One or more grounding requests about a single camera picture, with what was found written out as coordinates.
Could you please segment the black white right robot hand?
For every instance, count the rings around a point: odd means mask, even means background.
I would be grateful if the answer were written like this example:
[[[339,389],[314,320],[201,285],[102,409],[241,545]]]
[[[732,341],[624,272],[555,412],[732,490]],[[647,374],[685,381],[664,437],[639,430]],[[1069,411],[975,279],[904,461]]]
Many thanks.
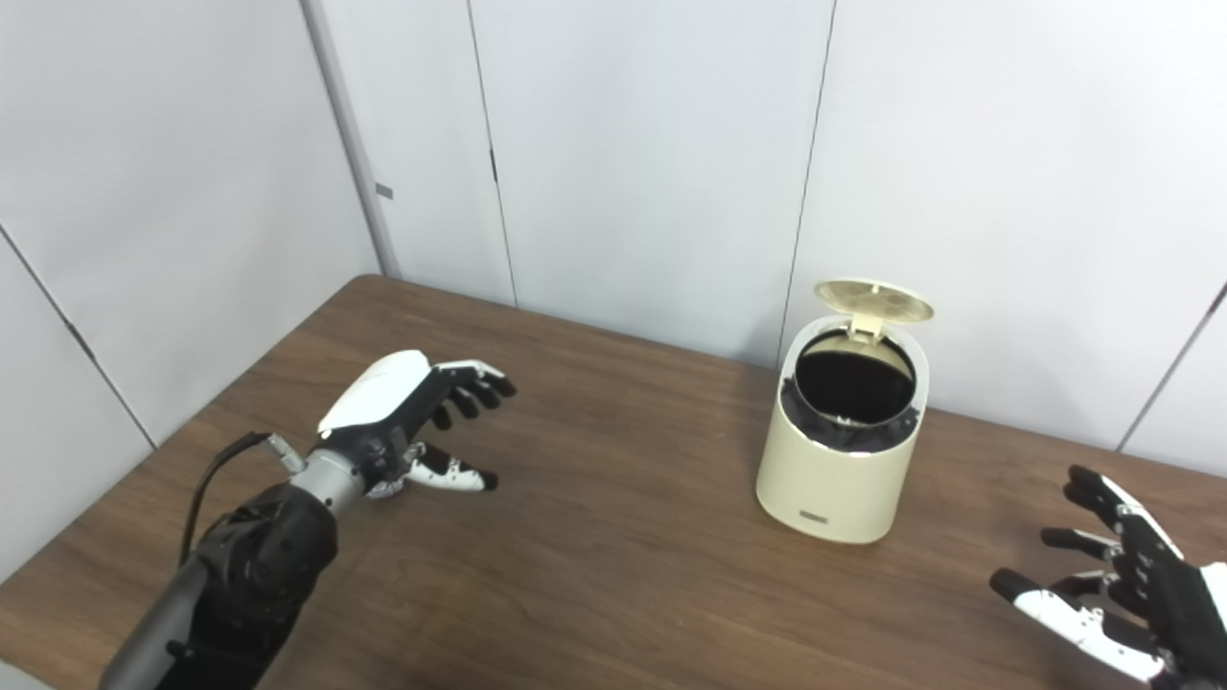
[[[1225,564],[1188,564],[1147,507],[1099,471],[1070,467],[1063,494],[1113,537],[1044,528],[1040,541],[1109,567],[1047,586],[1015,568],[996,568],[990,588],[1083,654],[1148,689],[1223,689]]]

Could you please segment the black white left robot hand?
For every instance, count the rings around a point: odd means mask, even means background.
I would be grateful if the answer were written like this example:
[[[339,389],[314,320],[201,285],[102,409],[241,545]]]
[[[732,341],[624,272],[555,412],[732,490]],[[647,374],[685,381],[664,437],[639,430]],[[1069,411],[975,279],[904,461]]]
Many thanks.
[[[494,491],[498,476],[422,441],[428,425],[452,427],[494,410],[517,387],[481,359],[432,363],[418,350],[378,359],[318,424],[306,468],[290,481],[333,511],[355,498],[389,498],[410,484],[463,494]]]

